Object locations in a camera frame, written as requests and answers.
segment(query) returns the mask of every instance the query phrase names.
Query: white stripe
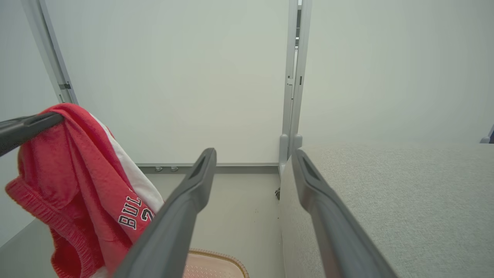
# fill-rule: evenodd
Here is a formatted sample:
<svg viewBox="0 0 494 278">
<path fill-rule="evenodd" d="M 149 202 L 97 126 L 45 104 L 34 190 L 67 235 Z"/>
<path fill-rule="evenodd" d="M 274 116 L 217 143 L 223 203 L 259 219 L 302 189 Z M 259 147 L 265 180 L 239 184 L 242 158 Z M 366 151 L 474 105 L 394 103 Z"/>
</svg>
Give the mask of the white stripe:
<svg viewBox="0 0 494 278">
<path fill-rule="evenodd" d="M 103 125 L 96 117 L 93 118 L 98 121 L 99 125 L 103 128 L 106 136 L 112 144 L 113 150 L 120 160 L 120 164 L 123 167 L 125 174 L 130 182 L 130 185 L 134 189 L 137 196 L 156 214 L 164 201 L 161 194 L 151 181 L 141 172 L 141 170 L 135 165 L 132 159 L 126 154 L 120 144 L 113 138 L 108 128 Z"/>
<path fill-rule="evenodd" d="M 108 277 L 108 271 L 106 270 L 106 267 L 101 267 L 100 269 L 96 270 L 96 272 L 91 275 L 89 278 L 107 278 Z"/>
</svg>

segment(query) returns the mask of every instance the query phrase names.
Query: white wall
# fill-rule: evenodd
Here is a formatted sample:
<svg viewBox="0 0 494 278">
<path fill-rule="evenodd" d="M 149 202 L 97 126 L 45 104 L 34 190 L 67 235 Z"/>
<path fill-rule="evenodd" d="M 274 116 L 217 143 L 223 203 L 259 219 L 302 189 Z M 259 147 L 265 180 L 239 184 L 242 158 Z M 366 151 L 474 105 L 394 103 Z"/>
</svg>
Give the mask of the white wall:
<svg viewBox="0 0 494 278">
<path fill-rule="evenodd" d="M 57 98 L 19 0 L 0 1 L 0 121 L 57 104 Z M 17 176 L 17 150 L 0 157 L 0 246 L 33 220 L 5 193 Z"/>
<path fill-rule="evenodd" d="M 298 132 L 478 143 L 494 124 L 494 1 L 313 0 Z"/>
<path fill-rule="evenodd" d="M 278 163 L 287 0 L 46 0 L 79 104 L 135 163 Z"/>
</svg>

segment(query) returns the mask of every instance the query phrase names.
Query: gray carpeted panel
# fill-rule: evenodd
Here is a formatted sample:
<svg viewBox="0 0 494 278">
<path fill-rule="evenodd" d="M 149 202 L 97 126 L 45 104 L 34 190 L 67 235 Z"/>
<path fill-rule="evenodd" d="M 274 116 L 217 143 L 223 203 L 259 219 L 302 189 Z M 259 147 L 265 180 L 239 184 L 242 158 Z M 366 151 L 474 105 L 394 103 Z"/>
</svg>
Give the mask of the gray carpeted panel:
<svg viewBox="0 0 494 278">
<path fill-rule="evenodd" d="M 494 145 L 303 149 L 400 277 L 493 275 Z M 322 277 L 291 167 L 281 191 L 287 277 Z M 297 267 L 305 272 L 292 276 Z"/>
</svg>

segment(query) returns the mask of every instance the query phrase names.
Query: hinge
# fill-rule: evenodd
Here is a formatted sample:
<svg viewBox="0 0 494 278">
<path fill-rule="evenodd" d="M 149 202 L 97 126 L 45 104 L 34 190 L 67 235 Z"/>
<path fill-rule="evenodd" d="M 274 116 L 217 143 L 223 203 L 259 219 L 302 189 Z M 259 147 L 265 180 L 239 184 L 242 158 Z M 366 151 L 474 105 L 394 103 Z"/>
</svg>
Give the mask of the hinge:
<svg viewBox="0 0 494 278">
<path fill-rule="evenodd" d="M 58 84 L 61 90 L 71 89 L 70 84 Z"/>
</svg>

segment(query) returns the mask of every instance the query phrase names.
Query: fabric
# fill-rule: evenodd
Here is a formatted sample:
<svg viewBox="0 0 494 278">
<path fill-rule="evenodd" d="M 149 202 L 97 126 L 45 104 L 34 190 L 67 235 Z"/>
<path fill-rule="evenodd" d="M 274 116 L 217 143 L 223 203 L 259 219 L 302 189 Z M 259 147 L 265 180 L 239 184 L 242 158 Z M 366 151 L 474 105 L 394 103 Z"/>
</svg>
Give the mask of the fabric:
<svg viewBox="0 0 494 278">
<path fill-rule="evenodd" d="M 494 147 L 335 144 L 302 148 L 396 274 L 494 273 Z M 291 161 L 282 176 L 287 278 L 324 277 Z"/>
<path fill-rule="evenodd" d="M 103 266 L 111 275 L 152 221 L 161 196 L 147 182 L 138 185 L 148 187 L 145 195 L 134 192 L 131 181 L 142 177 L 133 176 L 132 161 L 115 151 L 109 131 L 87 111 L 74 104 L 43 113 L 49 111 L 65 120 L 21 146 L 19 177 L 5 189 L 50 227 L 59 277 L 99 276 Z"/>
</svg>

